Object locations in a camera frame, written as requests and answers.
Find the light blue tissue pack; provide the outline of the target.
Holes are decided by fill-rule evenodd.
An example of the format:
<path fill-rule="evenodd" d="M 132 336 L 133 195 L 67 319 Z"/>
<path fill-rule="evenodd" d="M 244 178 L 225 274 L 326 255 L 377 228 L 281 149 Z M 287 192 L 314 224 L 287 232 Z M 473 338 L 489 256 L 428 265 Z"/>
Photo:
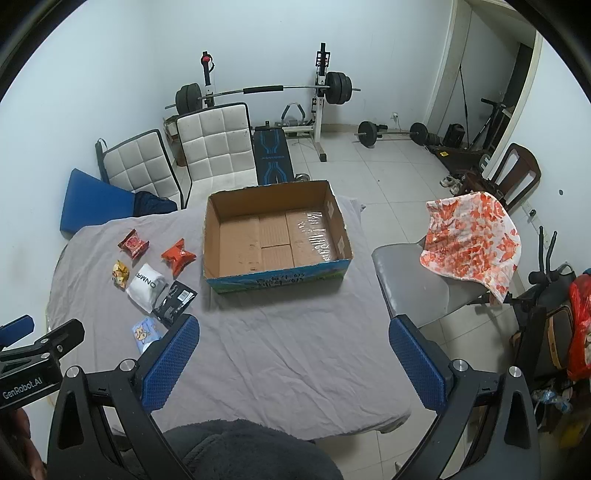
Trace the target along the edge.
<path fill-rule="evenodd" d="M 156 322 L 151 317 L 145 317 L 136 323 L 131 328 L 131 333 L 140 354 L 143 354 L 152 343 L 162 338 Z"/>

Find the black foil packet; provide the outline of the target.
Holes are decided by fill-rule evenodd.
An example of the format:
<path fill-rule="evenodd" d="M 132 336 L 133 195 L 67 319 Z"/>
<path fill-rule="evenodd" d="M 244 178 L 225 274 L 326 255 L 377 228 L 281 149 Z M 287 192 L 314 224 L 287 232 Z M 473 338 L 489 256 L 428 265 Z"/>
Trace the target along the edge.
<path fill-rule="evenodd" d="M 175 280 L 166 296 L 153 309 L 153 315 L 166 328 L 171 328 L 176 319 L 197 297 L 197 291 Z"/>

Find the white soft pouch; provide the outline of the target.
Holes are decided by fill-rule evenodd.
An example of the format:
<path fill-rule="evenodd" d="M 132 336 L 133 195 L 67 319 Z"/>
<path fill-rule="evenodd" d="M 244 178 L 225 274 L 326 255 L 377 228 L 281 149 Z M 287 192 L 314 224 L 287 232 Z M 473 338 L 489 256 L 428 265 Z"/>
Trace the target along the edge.
<path fill-rule="evenodd" d="M 150 314 L 166 284 L 166 278 L 161 273 L 144 264 L 127 286 L 126 294 L 135 305 Z"/>

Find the orange snack packet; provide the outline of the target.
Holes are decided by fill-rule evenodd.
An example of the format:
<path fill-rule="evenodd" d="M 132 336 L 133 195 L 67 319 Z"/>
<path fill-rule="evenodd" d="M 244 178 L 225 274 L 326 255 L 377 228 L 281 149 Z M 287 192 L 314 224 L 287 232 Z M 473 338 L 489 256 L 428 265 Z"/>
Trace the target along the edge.
<path fill-rule="evenodd" d="M 172 277 L 177 278 L 184 267 L 193 262 L 197 256 L 186 250 L 185 241 L 180 238 L 173 246 L 161 254 L 161 258 L 171 269 Z"/>

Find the yellow snack packet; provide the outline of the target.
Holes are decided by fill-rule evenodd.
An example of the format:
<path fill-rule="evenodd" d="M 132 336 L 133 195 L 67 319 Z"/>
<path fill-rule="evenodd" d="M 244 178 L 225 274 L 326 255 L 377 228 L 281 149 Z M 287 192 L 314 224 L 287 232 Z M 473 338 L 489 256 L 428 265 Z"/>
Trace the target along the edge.
<path fill-rule="evenodd" d="M 129 276 L 130 276 L 129 268 L 122 261 L 116 260 L 113 267 L 112 267 L 112 274 L 111 274 L 113 284 L 117 288 L 119 288 L 121 290 L 125 290 Z"/>

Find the dark red snack packet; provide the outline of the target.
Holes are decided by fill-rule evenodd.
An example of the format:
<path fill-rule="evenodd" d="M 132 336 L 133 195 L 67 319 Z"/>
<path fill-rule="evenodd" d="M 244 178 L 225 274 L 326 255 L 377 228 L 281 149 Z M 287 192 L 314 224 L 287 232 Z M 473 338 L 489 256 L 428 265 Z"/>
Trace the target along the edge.
<path fill-rule="evenodd" d="M 149 242 L 142 240 L 137 231 L 132 229 L 119 243 L 120 250 L 125 252 L 131 259 L 142 256 L 149 248 Z"/>

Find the grey plastic chair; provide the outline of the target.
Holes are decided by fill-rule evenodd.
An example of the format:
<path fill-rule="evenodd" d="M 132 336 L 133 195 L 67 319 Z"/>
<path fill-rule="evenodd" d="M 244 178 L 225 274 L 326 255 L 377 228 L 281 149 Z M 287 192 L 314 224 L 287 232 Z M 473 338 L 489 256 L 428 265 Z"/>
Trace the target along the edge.
<path fill-rule="evenodd" d="M 435 274 L 420 262 L 424 249 L 416 243 L 394 243 L 372 253 L 381 292 L 391 318 L 408 317 L 417 328 L 474 313 L 494 317 L 506 309 L 489 302 L 481 284 Z"/>

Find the dark fleece clothing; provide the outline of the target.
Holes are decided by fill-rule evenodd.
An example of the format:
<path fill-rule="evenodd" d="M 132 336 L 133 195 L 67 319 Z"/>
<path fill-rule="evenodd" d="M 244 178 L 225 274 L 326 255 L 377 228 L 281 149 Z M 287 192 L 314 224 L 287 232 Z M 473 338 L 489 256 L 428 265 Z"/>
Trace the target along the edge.
<path fill-rule="evenodd" d="M 248 420 L 211 420 L 164 433 L 195 479 L 341 479 L 310 441 Z"/>

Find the grey table cloth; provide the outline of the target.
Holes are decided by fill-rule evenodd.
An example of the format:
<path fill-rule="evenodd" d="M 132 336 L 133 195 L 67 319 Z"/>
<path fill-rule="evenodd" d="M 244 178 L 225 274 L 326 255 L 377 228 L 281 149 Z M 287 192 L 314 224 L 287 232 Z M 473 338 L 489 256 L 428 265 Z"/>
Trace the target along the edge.
<path fill-rule="evenodd" d="M 197 296 L 188 312 L 200 339 L 166 405 L 162 429 L 246 419 L 304 440 L 391 431 L 411 414 L 412 387 L 389 344 L 389 315 L 361 224 L 358 201 L 339 198 L 353 261 L 339 279 L 219 295 L 200 261 L 180 281 Z M 204 208 L 113 220 L 78 231 L 57 262 L 46 308 L 55 328 L 80 320 L 85 337 L 65 358 L 86 372 L 134 358 L 132 328 L 144 317 L 112 280 L 120 240 L 149 242 L 141 263 L 163 275 L 162 252 L 183 240 L 202 249 Z"/>

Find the orange white patterned cloth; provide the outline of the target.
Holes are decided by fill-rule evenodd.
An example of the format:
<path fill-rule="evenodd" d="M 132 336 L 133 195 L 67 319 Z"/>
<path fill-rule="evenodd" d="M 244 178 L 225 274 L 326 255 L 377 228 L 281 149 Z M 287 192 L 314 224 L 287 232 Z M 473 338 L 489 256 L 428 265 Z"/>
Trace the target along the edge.
<path fill-rule="evenodd" d="M 493 195 L 477 191 L 426 204 L 430 222 L 420 263 L 431 272 L 484 286 L 502 303 L 520 262 L 522 242 Z"/>

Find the red plastic bag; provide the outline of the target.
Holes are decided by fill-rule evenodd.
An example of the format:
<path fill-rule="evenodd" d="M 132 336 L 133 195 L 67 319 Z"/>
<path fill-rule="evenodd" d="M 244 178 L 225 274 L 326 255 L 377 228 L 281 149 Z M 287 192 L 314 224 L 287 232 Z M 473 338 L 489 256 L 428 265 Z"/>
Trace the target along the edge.
<path fill-rule="evenodd" d="M 569 287 L 573 336 L 568 351 L 568 375 L 572 381 L 590 378 L 591 276 L 587 270 Z"/>

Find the white quilted chair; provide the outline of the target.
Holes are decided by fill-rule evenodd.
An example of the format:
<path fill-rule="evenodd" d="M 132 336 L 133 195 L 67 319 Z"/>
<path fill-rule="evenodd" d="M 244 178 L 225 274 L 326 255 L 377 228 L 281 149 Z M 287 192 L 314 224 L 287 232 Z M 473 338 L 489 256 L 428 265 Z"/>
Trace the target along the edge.
<path fill-rule="evenodd" d="M 201 205 L 218 191 L 256 186 L 256 159 L 245 103 L 185 114 L 177 118 L 176 126 L 191 181 L 189 208 Z"/>
<path fill-rule="evenodd" d="M 103 182 L 131 193 L 148 192 L 184 207 L 184 194 L 158 129 L 113 147 L 99 138 L 95 151 Z"/>

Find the white quilted chair right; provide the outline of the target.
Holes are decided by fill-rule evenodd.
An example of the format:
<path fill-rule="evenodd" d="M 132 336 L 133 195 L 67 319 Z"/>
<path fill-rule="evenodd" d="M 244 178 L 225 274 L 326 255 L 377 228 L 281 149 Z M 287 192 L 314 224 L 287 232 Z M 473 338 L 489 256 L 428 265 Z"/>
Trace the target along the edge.
<path fill-rule="evenodd" d="M 256 159 L 245 103 L 185 114 L 177 118 L 176 126 L 191 181 L 189 208 L 201 205 L 218 191 L 256 186 Z"/>

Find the black blue weight bench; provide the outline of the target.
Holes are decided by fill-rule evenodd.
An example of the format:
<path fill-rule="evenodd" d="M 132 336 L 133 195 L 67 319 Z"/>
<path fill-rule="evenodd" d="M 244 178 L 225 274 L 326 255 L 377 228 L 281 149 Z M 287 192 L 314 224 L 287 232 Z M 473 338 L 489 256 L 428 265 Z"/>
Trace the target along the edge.
<path fill-rule="evenodd" d="M 252 145 L 259 185 L 294 181 L 293 164 L 283 129 L 256 127 L 252 135 Z"/>

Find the racked barbell with plates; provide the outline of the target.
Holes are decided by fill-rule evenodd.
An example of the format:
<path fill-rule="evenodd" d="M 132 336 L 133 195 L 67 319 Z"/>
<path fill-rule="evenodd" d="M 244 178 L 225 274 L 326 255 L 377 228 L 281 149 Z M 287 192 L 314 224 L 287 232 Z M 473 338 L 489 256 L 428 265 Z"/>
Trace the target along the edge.
<path fill-rule="evenodd" d="M 175 108 L 178 114 L 184 114 L 190 113 L 193 110 L 199 110 L 205 102 L 221 96 L 274 93 L 283 92 L 284 90 L 313 90 L 315 93 L 322 93 L 329 104 L 335 105 L 342 105 L 349 102 L 353 96 L 353 92 L 362 91 L 361 88 L 353 87 L 351 78 L 342 72 L 329 72 L 325 75 L 325 83 L 323 84 L 263 85 L 204 94 L 200 93 L 197 83 L 194 83 L 183 85 L 176 92 L 174 103 L 165 106 L 165 109 Z"/>

